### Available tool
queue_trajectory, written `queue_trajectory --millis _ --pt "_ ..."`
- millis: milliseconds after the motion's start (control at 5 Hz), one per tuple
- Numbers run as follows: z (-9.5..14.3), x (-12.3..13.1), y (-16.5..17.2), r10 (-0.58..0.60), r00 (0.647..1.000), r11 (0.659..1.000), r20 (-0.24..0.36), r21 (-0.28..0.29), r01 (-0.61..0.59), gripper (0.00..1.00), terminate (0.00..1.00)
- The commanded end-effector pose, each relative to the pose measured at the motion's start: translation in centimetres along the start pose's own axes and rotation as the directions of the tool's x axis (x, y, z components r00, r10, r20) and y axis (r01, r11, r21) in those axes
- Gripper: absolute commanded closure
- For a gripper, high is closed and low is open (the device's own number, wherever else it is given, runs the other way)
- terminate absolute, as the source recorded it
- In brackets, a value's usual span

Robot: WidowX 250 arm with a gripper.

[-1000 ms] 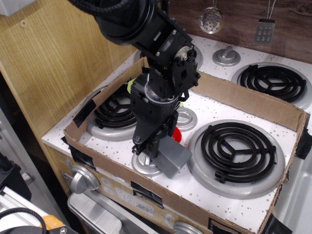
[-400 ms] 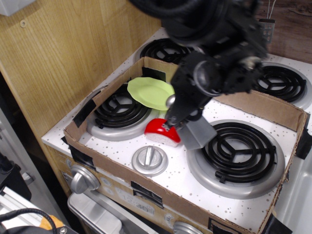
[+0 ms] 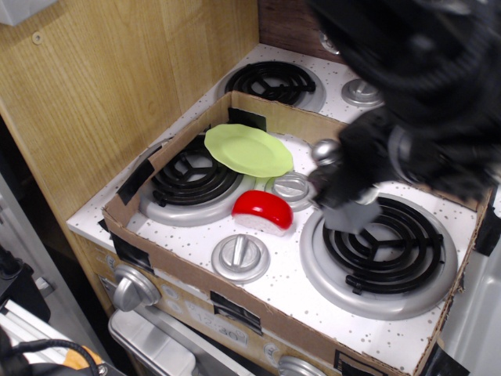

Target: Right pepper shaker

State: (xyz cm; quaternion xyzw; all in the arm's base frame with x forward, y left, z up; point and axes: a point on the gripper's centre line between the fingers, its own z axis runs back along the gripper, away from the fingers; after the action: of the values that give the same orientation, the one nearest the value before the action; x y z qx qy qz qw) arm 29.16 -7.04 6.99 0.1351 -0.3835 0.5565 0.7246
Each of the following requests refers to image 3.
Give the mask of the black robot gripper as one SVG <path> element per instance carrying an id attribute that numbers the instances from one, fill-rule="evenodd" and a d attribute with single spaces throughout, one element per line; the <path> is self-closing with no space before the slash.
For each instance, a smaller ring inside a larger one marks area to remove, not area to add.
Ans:
<path id="1" fill-rule="evenodd" d="M 457 197 L 483 198 L 493 185 L 490 136 L 434 139 L 400 125 L 383 108 L 365 112 L 336 139 L 312 148 L 315 203 L 340 208 L 378 183 L 402 180 Z"/>

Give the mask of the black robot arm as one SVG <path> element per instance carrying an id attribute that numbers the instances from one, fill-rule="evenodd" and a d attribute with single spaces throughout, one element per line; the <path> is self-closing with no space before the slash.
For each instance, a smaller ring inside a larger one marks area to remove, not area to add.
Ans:
<path id="1" fill-rule="evenodd" d="M 339 208 L 402 179 L 479 201 L 500 168 L 497 1 L 310 1 L 345 63 L 384 104 L 339 135 L 341 159 L 312 174 Z"/>

